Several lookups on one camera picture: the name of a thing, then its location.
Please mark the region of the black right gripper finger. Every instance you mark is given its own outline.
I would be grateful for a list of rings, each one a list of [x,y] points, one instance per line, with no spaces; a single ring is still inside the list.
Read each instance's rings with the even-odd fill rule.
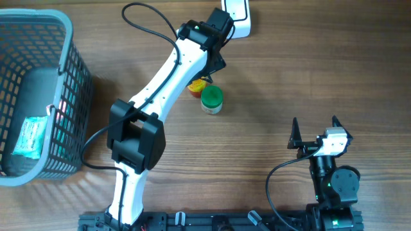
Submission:
[[[353,140],[353,136],[344,128],[344,126],[343,126],[343,125],[341,124],[341,122],[338,120],[338,118],[337,118],[336,115],[334,115],[334,116],[332,117],[332,126],[333,126],[333,127],[341,127],[341,128],[343,128],[344,131],[345,131],[346,134],[347,134],[347,139],[348,139],[348,140]]]
[[[299,129],[298,120],[296,117],[292,121],[292,130],[288,144],[302,144],[302,137]]]

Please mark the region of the red yellow sauce bottle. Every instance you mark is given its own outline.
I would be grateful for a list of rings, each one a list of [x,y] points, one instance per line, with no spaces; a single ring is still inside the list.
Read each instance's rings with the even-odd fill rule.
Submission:
[[[207,82],[205,80],[198,79],[198,80],[192,81],[192,83],[187,86],[187,89],[193,97],[200,98],[202,91],[206,87],[207,87]]]

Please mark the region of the green lid jar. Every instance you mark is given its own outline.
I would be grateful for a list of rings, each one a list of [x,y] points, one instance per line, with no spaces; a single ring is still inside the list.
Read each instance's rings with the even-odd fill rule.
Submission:
[[[201,107],[207,114],[217,114],[223,105],[223,92],[217,86],[207,86],[201,94]]]

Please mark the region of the green white package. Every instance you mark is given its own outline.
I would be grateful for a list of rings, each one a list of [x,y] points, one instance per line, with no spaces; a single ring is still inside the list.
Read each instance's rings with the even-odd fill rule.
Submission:
[[[48,116],[26,117],[12,155],[38,160],[42,153]]]

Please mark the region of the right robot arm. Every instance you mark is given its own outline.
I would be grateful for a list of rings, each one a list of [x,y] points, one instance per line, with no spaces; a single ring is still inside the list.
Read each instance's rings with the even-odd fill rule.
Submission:
[[[353,136],[336,116],[332,125],[318,135],[315,141],[304,142],[298,120],[293,118],[288,141],[289,149],[297,149],[297,160],[310,161],[310,176],[316,203],[306,206],[302,217],[303,230],[363,230],[360,211],[352,205],[358,202],[360,172],[351,166],[340,166],[336,159],[347,152]]]

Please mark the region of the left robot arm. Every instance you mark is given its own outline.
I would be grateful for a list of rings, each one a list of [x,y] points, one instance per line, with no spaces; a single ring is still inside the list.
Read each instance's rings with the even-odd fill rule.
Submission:
[[[220,54],[234,21],[215,8],[206,21],[190,20],[175,32],[173,51],[149,84],[129,101],[111,106],[107,147],[118,171],[114,199],[107,214],[118,230],[130,228],[143,213],[146,177],[161,158],[164,123],[182,91],[195,80],[225,68]]]

